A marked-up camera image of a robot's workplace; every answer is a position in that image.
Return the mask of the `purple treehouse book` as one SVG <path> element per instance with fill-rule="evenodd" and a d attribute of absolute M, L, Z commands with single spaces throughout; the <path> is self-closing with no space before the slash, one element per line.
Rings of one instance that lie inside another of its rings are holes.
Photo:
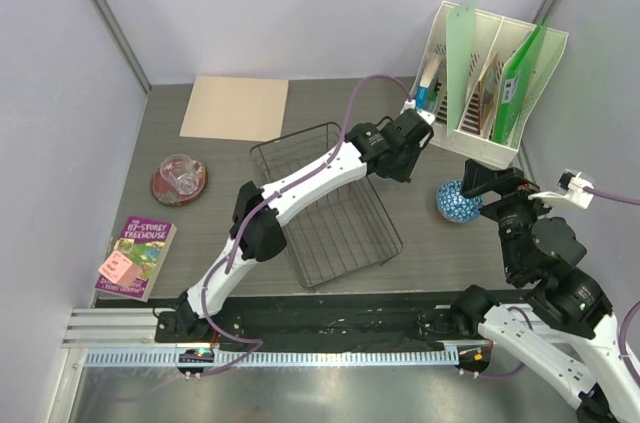
<path fill-rule="evenodd" d="M 176 232 L 173 223 L 130 216 L 99 268 L 95 289 L 147 302 Z"/>

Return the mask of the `dark green folder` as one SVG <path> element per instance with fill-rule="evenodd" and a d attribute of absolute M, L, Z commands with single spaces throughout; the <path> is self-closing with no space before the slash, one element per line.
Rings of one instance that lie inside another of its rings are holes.
<path fill-rule="evenodd" d="M 506 145 L 519 116 L 529 80 L 540 55 L 547 24 L 537 25 L 503 68 L 500 100 L 492 132 L 492 141 Z"/>

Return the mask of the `clear glass cup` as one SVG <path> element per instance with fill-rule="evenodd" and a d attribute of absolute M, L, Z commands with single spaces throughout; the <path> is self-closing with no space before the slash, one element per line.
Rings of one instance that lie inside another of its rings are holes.
<path fill-rule="evenodd" d="M 195 160 L 188 155 L 174 154 L 160 164 L 160 175 L 180 194 L 191 195 L 199 186 Z"/>

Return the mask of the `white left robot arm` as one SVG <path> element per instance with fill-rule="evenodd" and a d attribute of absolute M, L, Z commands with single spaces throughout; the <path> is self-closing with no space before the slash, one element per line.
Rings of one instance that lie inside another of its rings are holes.
<path fill-rule="evenodd" d="M 218 313 L 246 274 L 287 246 L 285 226 L 329 193 L 370 174 L 408 183 L 422 151 L 434 136 L 435 115 L 408 106 L 379 128 L 360 123 L 343 131 L 329 151 L 301 169 L 261 187 L 238 191 L 233 224 L 219 256 L 205 275 L 178 299 L 179 331 L 205 340 Z"/>

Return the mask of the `blue patterned bowl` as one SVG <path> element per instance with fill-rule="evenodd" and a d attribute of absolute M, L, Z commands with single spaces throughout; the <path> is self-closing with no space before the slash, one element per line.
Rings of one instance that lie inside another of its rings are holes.
<path fill-rule="evenodd" d="M 436 191 L 436 206 L 440 214 L 452 223 L 470 223 L 481 217 L 482 196 L 466 198 L 462 195 L 461 179 L 443 183 Z"/>

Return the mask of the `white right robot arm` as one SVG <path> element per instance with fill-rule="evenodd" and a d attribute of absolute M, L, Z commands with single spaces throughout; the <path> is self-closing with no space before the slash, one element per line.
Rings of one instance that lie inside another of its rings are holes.
<path fill-rule="evenodd" d="M 491 169 L 465 163 L 461 194 L 494 192 L 498 200 L 480 208 L 498 225 L 505 280 L 528 286 L 532 312 L 577 353 L 572 358 L 539 333 L 516 321 L 487 290 L 471 285 L 451 305 L 451 323 L 465 338 L 483 337 L 551 385 L 580 422 L 636 422 L 639 419 L 639 360 L 626 341 L 633 307 L 618 320 L 598 282 L 579 269 L 586 248 L 561 217 L 559 204 L 589 207 L 594 197 L 624 199 L 596 189 L 581 172 L 565 171 L 559 191 L 543 191 L 517 168 Z"/>

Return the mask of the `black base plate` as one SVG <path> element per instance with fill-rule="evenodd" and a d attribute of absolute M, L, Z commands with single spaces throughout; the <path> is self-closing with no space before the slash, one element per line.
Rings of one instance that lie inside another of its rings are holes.
<path fill-rule="evenodd" d="M 446 315 L 454 292 L 231 297 L 213 320 L 263 351 L 373 352 L 460 339 Z"/>

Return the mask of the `beige cutting board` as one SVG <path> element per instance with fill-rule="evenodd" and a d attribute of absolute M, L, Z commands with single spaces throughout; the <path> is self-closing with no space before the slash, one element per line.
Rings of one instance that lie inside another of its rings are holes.
<path fill-rule="evenodd" d="M 199 75 L 182 121 L 185 138 L 265 142 L 281 135 L 289 82 Z"/>

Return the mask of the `white file organizer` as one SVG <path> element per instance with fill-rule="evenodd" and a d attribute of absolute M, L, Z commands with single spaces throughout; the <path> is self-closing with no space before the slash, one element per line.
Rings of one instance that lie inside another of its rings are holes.
<path fill-rule="evenodd" d="M 461 4 L 444 1 L 433 20 L 426 46 L 421 58 L 417 76 L 410 90 L 410 99 L 414 99 L 417 80 L 424 62 L 429 53 L 438 53 L 444 56 L 444 61 L 439 73 L 439 85 L 437 101 L 433 114 L 436 120 L 433 123 L 435 145 L 476 159 L 495 168 L 508 167 L 519 153 L 524 127 L 535 108 L 542 92 L 548 85 L 559 62 L 564 54 L 568 42 L 568 33 L 556 30 L 548 26 L 544 42 L 540 51 L 537 64 L 529 80 L 529 85 L 524 96 L 522 109 L 516 119 L 510 138 L 506 145 L 492 141 L 492 132 L 496 118 L 497 105 L 500 100 L 503 68 L 513 56 L 524 39 L 537 25 L 516 20 L 510 17 L 475 10 L 475 31 L 469 78 L 467 83 L 466 102 L 458 127 L 451 136 L 447 135 L 447 72 L 446 72 L 446 21 L 449 12 Z M 498 70 L 495 103 L 489 113 L 489 117 L 482 129 L 478 130 L 478 80 L 483 66 L 489 55 L 496 50 L 498 52 Z"/>

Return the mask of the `light green folder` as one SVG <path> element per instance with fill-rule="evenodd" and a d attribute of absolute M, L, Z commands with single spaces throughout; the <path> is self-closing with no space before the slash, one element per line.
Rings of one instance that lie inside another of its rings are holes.
<path fill-rule="evenodd" d="M 458 127 L 466 102 L 475 31 L 476 0 L 451 10 L 446 21 L 447 135 Z"/>

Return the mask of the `blue book in organizer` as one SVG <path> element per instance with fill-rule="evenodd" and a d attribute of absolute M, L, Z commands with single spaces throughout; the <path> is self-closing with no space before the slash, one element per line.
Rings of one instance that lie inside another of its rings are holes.
<path fill-rule="evenodd" d="M 436 106 L 439 73 L 444 61 L 444 56 L 438 53 L 429 53 L 420 71 L 414 94 L 417 110 L 432 113 Z"/>

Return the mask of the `red floral plate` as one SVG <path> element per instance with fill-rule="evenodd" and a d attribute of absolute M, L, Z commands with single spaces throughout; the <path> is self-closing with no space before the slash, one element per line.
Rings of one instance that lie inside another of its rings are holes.
<path fill-rule="evenodd" d="M 185 154 L 166 157 L 151 177 L 154 198 L 166 206 L 183 206 L 198 198 L 208 182 L 206 166 Z"/>

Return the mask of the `brown picture book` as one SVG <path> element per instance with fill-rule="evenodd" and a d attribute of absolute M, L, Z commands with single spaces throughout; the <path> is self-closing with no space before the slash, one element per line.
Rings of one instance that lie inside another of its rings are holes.
<path fill-rule="evenodd" d="M 494 50 L 483 66 L 477 85 L 479 131 L 482 131 L 495 103 L 497 82 L 499 81 L 497 70 L 498 52 Z"/>

